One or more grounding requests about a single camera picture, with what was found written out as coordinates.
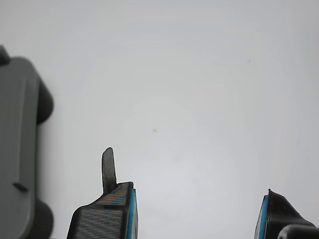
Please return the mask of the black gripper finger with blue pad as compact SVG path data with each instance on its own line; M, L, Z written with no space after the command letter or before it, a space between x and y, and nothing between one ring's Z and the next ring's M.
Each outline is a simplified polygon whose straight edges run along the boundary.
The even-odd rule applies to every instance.
M255 239L318 239L319 228L304 219L282 195L268 190L259 212Z

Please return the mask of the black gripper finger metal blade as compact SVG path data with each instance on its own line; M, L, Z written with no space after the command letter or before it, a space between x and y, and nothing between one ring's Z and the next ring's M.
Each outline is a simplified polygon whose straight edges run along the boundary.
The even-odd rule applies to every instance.
M114 152L102 154L103 194L72 216L68 239L137 239L138 206L133 182L117 183Z

